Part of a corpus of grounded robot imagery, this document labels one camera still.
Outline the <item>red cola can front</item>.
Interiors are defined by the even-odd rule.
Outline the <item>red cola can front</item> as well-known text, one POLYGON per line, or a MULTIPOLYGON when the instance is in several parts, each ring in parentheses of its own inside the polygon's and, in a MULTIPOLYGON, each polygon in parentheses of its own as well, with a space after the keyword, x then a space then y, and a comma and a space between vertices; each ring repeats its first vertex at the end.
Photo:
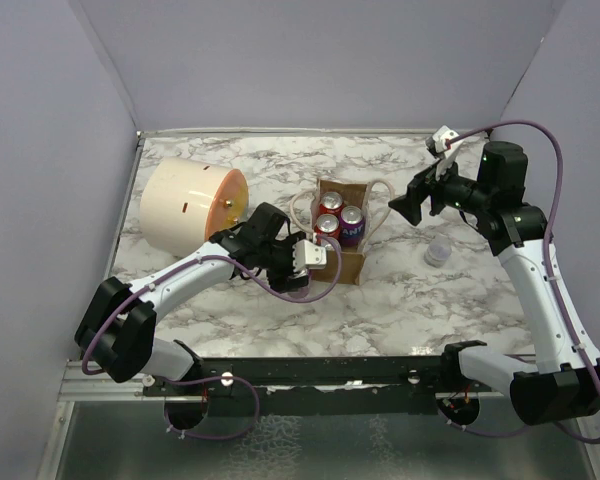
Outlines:
POLYGON ((330 213, 319 215, 314 224, 314 232, 338 240, 341 232, 338 217, 330 213))

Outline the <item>red cola can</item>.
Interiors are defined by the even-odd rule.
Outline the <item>red cola can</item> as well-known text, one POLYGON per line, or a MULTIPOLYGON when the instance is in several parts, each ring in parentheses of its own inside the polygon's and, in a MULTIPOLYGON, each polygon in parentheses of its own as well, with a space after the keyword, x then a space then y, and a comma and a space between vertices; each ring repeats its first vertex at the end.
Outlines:
POLYGON ((343 197, 334 191, 325 192, 319 201, 319 213, 331 214, 338 217, 345 207, 343 197))
POLYGON ((338 240, 341 232, 338 217, 330 213, 319 215, 314 224, 314 232, 338 240))

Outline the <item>purple Fanta can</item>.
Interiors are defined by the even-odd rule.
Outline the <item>purple Fanta can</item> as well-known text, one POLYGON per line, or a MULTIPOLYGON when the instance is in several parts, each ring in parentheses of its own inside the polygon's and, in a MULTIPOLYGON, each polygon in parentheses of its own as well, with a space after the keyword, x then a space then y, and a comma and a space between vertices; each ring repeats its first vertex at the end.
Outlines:
POLYGON ((365 216, 355 205, 343 208, 339 218, 341 232, 339 242, 343 247, 355 247, 364 237, 365 216))

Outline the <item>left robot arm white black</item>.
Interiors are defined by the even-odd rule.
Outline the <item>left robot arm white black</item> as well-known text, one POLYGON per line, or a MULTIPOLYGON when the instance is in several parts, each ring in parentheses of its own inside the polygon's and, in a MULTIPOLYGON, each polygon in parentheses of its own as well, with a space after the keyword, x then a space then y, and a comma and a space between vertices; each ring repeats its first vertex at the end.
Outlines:
POLYGON ((179 394, 194 392, 201 380, 196 355, 181 343, 156 338, 157 324, 197 294, 239 275, 263 271, 266 287, 276 293, 304 288, 310 270, 324 267, 327 256, 315 236, 303 231, 279 239, 288 223, 284 212, 262 203, 247 221, 212 234, 170 267, 130 283, 103 281, 75 334, 84 373, 106 373, 118 383, 144 373, 166 378, 179 394))

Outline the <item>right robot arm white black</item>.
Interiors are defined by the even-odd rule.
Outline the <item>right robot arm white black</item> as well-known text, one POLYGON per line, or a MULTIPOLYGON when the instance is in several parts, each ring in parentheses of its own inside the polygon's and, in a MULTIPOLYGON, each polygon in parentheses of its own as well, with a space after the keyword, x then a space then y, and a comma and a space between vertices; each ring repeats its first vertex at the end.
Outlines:
POLYGON ((473 215, 476 231, 518 295, 531 332, 535 362, 498 354, 481 341, 448 344, 439 367, 441 383, 461 391, 478 381, 507 396, 527 425, 591 416, 600 410, 600 351, 586 342, 564 282, 555 248, 544 241, 547 219, 523 200, 528 158, 519 145, 484 145, 475 179, 463 177, 455 153, 443 140, 429 139, 432 166, 419 172, 391 209, 411 225, 422 220, 421 205, 437 215, 446 207, 473 215))

